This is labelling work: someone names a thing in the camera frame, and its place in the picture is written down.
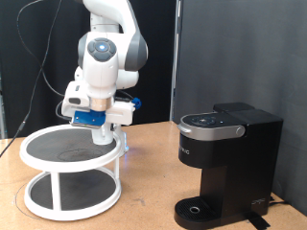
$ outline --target rack leg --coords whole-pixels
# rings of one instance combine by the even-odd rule
[[[59,185],[59,173],[50,172],[51,175],[51,188],[52,188],[52,200],[54,204],[54,210],[60,211],[60,185]]]
[[[114,161],[114,175],[116,179],[119,178],[119,157],[116,157]]]

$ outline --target black curtain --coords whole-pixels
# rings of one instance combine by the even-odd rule
[[[236,102],[283,118],[273,191],[307,215],[307,2],[181,5],[175,122]]]
[[[24,50],[18,38],[16,17],[30,0],[0,2],[0,70],[9,137],[13,137],[28,112],[39,66]],[[142,100],[133,123],[167,121],[171,100],[176,0],[131,0],[136,19],[149,47],[149,60],[140,71],[139,83],[127,90]],[[20,17],[20,31],[26,44],[43,60],[49,30],[59,0],[40,2]],[[54,28],[45,72],[51,85],[64,94],[78,66],[78,42],[89,31],[89,12],[84,5],[63,0]],[[19,136],[64,124],[55,115],[62,97],[54,94],[40,77],[30,118]]]

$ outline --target table surface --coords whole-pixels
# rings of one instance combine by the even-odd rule
[[[26,184],[40,171],[19,157],[24,138],[17,138],[0,159],[1,229],[182,229],[174,221],[174,207],[184,198],[198,196],[201,170],[178,160],[179,130],[164,122],[127,126],[130,150],[120,158],[123,192],[118,202],[98,216],[77,221],[53,221],[32,214],[23,196]],[[10,140],[2,140],[2,150]],[[272,195],[276,201],[281,199]],[[290,205],[277,204],[264,219],[271,230],[306,230],[307,218]],[[251,223],[237,222],[221,230],[254,230]]]

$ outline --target black coffee maker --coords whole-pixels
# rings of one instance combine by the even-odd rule
[[[261,216],[269,208],[282,124],[245,103],[182,117],[179,159],[202,169],[201,194],[176,205],[176,222],[202,230],[249,219],[266,229]]]

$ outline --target logo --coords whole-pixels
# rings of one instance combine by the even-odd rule
[[[260,204],[260,203],[262,203],[262,202],[264,202],[264,201],[266,201],[264,198],[262,198],[262,199],[257,199],[257,200],[253,200],[253,201],[251,202],[251,204]]]
[[[186,154],[190,154],[190,150],[184,149],[183,147],[179,146],[179,150],[183,151]]]

